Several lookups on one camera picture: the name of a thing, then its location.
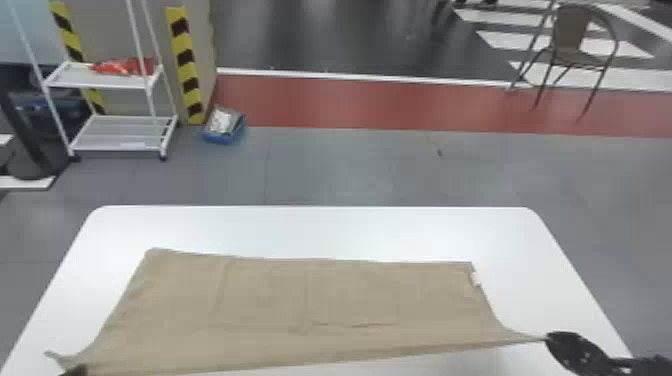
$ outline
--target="red floor stripe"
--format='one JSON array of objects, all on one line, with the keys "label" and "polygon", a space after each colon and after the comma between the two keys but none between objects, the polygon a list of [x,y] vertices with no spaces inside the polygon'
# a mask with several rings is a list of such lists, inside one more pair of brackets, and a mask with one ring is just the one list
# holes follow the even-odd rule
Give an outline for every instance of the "red floor stripe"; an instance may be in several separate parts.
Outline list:
[{"label": "red floor stripe", "polygon": [[218,77],[215,102],[247,113],[248,125],[672,137],[669,94],[586,90]]}]

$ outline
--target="white wall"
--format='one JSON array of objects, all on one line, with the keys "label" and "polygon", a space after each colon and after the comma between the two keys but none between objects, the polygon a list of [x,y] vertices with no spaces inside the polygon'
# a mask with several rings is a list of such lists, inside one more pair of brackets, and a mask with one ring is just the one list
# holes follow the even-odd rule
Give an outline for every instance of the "white wall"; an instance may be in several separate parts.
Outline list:
[{"label": "white wall", "polygon": [[[9,15],[8,0],[0,0],[0,62],[29,63],[19,34]],[[23,28],[40,64],[58,64],[63,59],[63,47],[49,12],[47,0],[9,0],[19,14]]]}]

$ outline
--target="white table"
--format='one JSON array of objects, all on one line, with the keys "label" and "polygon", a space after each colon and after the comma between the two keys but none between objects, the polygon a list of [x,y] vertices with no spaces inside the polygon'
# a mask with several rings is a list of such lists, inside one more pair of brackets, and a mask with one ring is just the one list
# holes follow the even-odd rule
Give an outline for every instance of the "white table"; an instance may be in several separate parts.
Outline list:
[{"label": "white table", "polygon": [[[541,219],[524,208],[104,207],[82,227],[0,376],[60,370],[93,340],[151,247],[261,257],[472,261],[504,325],[577,331],[630,356]],[[569,376],[542,344],[228,375]]]}]

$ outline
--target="white wire shelf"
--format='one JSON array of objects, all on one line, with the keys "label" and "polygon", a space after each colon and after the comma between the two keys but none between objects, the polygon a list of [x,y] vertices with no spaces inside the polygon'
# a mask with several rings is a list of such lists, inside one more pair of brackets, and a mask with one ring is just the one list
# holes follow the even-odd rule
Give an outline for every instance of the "white wire shelf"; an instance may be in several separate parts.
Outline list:
[{"label": "white wire shelf", "polygon": [[[111,75],[94,72],[90,63],[65,61],[44,80],[49,87],[96,88],[96,89],[145,89],[141,75]],[[147,76],[147,86],[153,88],[163,72],[163,65],[154,67],[154,73]]]},{"label": "white wire shelf", "polygon": [[70,143],[79,151],[161,150],[175,129],[177,116],[92,115]]}]

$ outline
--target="red object on shelf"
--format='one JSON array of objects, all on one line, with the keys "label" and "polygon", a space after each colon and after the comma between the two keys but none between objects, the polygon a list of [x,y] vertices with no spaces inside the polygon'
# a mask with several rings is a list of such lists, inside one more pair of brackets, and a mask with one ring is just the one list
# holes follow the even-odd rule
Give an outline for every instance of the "red object on shelf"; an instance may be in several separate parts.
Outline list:
[{"label": "red object on shelf", "polygon": [[[146,57],[144,59],[145,71],[147,75],[154,74],[154,59]],[[140,59],[137,57],[130,59],[113,59],[95,63],[91,66],[91,70],[102,74],[117,74],[117,75],[141,75]]]}]

